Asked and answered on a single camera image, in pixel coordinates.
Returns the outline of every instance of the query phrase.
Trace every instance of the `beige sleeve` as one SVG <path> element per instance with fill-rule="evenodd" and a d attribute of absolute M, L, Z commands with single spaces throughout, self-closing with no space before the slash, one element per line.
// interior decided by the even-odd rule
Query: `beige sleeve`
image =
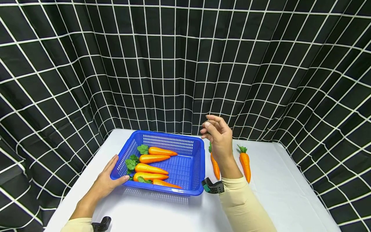
<path fill-rule="evenodd" d="M 60 232 L 93 232 L 91 218 L 76 218 L 69 220 Z"/>
<path fill-rule="evenodd" d="M 245 177 L 222 178 L 220 202 L 234 232 L 275 232 L 276 228 L 250 189 Z"/>

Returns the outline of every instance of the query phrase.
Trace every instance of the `carrot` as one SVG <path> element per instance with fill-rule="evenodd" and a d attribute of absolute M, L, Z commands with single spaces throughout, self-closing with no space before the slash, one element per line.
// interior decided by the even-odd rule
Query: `carrot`
<path fill-rule="evenodd" d="M 148 164 L 139 163 L 135 166 L 135 172 L 145 172 L 145 173 L 155 173 L 155 174 L 164 174 L 168 175 L 169 173 L 161 168 L 152 167 Z"/>
<path fill-rule="evenodd" d="M 146 145 L 140 145 L 137 147 L 138 151 L 141 154 L 150 154 L 150 155 L 166 155 L 166 156 L 176 156 L 177 153 L 170 151 L 170 150 L 165 150 L 162 148 L 158 147 L 148 147 Z"/>
<path fill-rule="evenodd" d="M 137 173 L 134 174 L 133 180 L 138 181 L 138 177 L 143 177 L 143 179 L 145 179 L 145 180 L 152 180 L 152 181 L 155 180 L 155 179 L 165 180 L 165 179 L 169 178 L 168 176 L 163 175 L 163 174 L 137 172 Z"/>
<path fill-rule="evenodd" d="M 141 155 L 139 157 L 139 161 L 144 164 L 154 163 L 154 162 L 160 162 L 170 159 L 170 156 L 164 156 L 164 155 Z"/>
<path fill-rule="evenodd" d="M 210 157 L 211 157 L 211 164 L 213 165 L 214 175 L 217 180 L 220 180 L 220 170 L 219 170 L 218 163 L 215 161 L 213 154 L 211 153 L 211 143 L 209 146 L 209 152 L 210 152 Z"/>
<path fill-rule="evenodd" d="M 245 174 L 247 182 L 250 183 L 250 179 L 251 179 L 250 158 L 249 158 L 249 155 L 246 154 L 247 149 L 245 147 L 240 147 L 240 146 L 238 146 L 238 148 L 241 151 L 240 162 L 242 164 L 243 172 Z"/>
<path fill-rule="evenodd" d="M 178 188 L 178 189 L 182 189 L 182 187 L 178 186 L 178 185 L 175 185 L 175 184 L 170 184 L 170 183 L 167 183 L 163 180 L 158 180 L 158 179 L 155 179 L 152 181 L 152 184 L 155 184 L 155 185 L 161 185 L 161 186 L 167 186 L 167 187 L 171 187 L 171 188 Z"/>

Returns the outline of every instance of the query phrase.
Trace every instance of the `white table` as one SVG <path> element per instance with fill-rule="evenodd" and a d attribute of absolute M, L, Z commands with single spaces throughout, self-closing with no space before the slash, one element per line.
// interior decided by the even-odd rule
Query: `white table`
<path fill-rule="evenodd" d="M 45 232 L 61 230 L 77 202 L 132 132 L 112 131 L 55 211 Z M 206 139 L 204 142 L 206 176 L 215 182 L 207 150 L 209 142 Z M 280 144 L 234 140 L 233 147 L 237 148 L 237 144 L 247 147 L 252 173 L 250 186 L 278 231 L 340 231 Z M 233 155 L 238 160 L 237 149 Z M 100 222 L 104 216 L 112 218 L 110 232 L 232 232 L 219 197 L 206 192 L 198 197 L 184 197 L 120 186 L 98 204 L 93 222 Z"/>

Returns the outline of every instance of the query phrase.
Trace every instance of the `wrist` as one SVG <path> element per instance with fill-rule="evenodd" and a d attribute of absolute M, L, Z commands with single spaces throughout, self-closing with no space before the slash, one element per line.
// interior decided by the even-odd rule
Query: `wrist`
<path fill-rule="evenodd" d="M 239 179 L 243 177 L 234 157 L 224 159 L 219 165 L 220 174 L 227 179 Z"/>

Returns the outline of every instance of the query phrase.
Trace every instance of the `forearm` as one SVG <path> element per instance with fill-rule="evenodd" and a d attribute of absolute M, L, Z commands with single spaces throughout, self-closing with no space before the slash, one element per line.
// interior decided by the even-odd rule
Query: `forearm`
<path fill-rule="evenodd" d="M 220 202 L 234 232 L 275 232 L 276 228 L 244 177 L 221 179 Z"/>
<path fill-rule="evenodd" d="M 77 203 L 76 209 L 70 217 L 70 220 L 76 218 L 91 218 L 98 201 L 99 198 L 97 196 L 87 192 L 87 194 Z"/>

